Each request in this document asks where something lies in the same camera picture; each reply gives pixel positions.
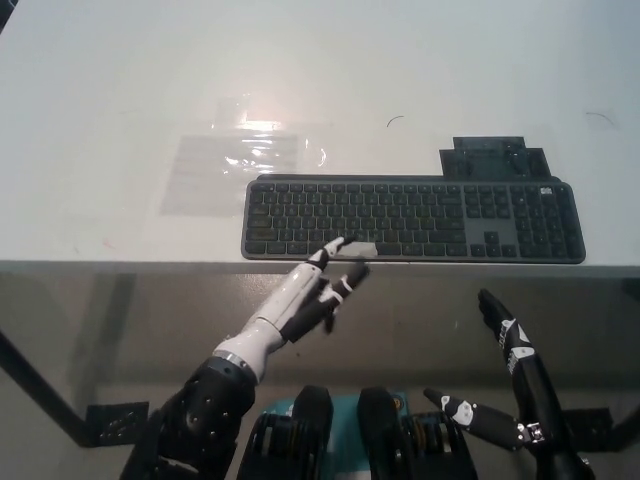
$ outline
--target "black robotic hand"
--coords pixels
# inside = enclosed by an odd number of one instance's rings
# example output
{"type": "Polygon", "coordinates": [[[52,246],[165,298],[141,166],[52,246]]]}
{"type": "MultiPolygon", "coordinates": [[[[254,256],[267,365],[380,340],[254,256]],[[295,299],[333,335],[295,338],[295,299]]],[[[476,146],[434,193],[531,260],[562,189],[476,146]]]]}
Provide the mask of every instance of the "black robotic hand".
{"type": "Polygon", "coordinates": [[[425,396],[470,434],[509,450],[528,449],[536,458],[539,479],[595,478],[571,445],[549,375],[524,330],[489,291],[481,290],[478,300],[511,375],[518,418],[432,389],[425,389],[425,396]]]}

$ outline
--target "robotic arm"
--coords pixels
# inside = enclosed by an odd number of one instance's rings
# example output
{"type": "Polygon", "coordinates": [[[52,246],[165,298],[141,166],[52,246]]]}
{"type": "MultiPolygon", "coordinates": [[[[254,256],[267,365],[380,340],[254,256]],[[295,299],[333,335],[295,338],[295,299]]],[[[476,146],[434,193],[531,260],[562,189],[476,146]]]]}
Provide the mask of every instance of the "robotic arm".
{"type": "Polygon", "coordinates": [[[359,261],[333,285],[323,276],[330,259],[352,241],[339,237],[298,265],[242,331],[215,348],[149,418],[121,480],[224,479],[268,356],[323,321],[331,332],[338,308],[368,275],[359,261]]]}

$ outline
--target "black keyboard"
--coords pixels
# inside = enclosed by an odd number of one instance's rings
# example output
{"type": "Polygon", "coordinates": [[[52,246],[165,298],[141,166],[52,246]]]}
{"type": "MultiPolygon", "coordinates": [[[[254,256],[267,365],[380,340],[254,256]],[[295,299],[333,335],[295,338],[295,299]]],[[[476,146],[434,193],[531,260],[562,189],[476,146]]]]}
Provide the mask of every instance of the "black keyboard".
{"type": "Polygon", "coordinates": [[[376,244],[372,261],[580,263],[566,183],[442,177],[266,175],[247,187],[242,254],[298,260],[339,236],[376,244]]]}

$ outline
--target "white robotic hand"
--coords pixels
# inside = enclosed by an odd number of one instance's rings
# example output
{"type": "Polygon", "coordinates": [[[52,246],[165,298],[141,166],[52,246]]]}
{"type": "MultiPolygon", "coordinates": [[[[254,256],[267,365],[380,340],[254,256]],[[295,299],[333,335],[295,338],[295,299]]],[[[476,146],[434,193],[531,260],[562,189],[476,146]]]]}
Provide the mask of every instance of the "white robotic hand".
{"type": "Polygon", "coordinates": [[[329,260],[353,241],[339,237],[294,268],[242,332],[218,345],[213,356],[251,372],[257,385],[264,377],[270,353],[287,341],[298,341],[322,321],[327,332],[331,332],[338,307],[369,273],[364,262],[358,261],[333,285],[323,276],[329,260]]]}

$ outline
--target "gray floor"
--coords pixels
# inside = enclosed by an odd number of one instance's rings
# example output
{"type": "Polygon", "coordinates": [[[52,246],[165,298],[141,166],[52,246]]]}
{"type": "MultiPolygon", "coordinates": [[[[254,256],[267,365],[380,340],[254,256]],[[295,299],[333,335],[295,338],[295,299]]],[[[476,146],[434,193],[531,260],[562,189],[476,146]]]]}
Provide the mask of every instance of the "gray floor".
{"type": "MultiPolygon", "coordinates": [[[[279,278],[2,275],[0,328],[78,411],[95,402],[158,406],[279,278]]],[[[640,403],[640,305],[620,282],[373,277],[344,306],[332,336],[314,332],[272,356],[241,444],[262,407],[306,383],[335,394],[402,388],[412,411],[432,408],[419,393],[430,385],[515,413],[509,377],[477,311],[481,286],[516,313],[565,408],[609,406],[621,419],[640,403]]],[[[3,478],[117,478],[127,448],[78,449],[4,374],[0,393],[3,478]]],[[[533,478],[526,454],[469,444],[481,479],[533,478]]],[[[598,478],[640,478],[638,448],[589,460],[598,478]]]]}

